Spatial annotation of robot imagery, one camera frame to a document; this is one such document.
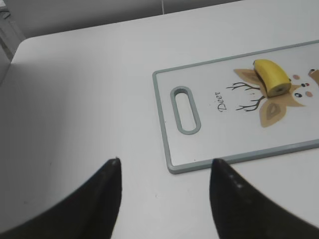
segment deer face drawing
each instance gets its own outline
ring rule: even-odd
[[[246,90],[259,90],[262,96],[258,100],[252,100],[254,104],[243,106],[240,105],[238,111],[244,110],[246,112],[255,111],[261,105],[259,110],[260,122],[262,127],[269,127],[276,122],[280,121],[286,114],[287,107],[303,107],[304,105],[298,103],[296,98],[301,94],[294,93],[296,89],[302,85],[292,85],[288,94],[276,96],[273,98],[267,98],[266,89],[263,83],[259,80],[254,70],[249,69],[235,69],[235,73],[244,81],[234,83],[228,89],[235,90],[241,87],[245,87]]]

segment banana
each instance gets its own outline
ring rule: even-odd
[[[265,84],[267,96],[274,97],[287,93],[291,82],[284,70],[275,62],[258,59],[254,61],[254,68]]]

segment deer text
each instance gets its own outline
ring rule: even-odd
[[[220,95],[220,92],[215,92],[215,96],[217,98],[217,102],[218,102],[218,105],[217,105],[217,109],[219,112],[224,112],[227,110],[226,108],[226,105],[224,103],[224,100],[222,98],[222,96]]]

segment white table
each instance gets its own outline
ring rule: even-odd
[[[217,239],[210,170],[166,168],[152,73],[319,39],[318,8],[318,0],[245,0],[24,41],[0,88],[1,231],[118,156],[123,198],[113,238]],[[233,166],[319,225],[318,154]]]

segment white cutting board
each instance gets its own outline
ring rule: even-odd
[[[292,81],[291,92],[261,99],[263,94],[258,89],[261,86],[254,82],[256,59],[279,64]],[[316,41],[155,72],[155,92],[170,171],[196,170],[209,167],[214,158],[227,159],[226,156],[310,140],[315,140],[310,144],[317,147],[319,86],[309,76],[310,70],[317,68]],[[232,90],[229,88],[232,86],[241,87]],[[177,129],[170,97],[176,87],[188,87],[192,92],[201,122],[200,130],[194,134],[186,135]]]

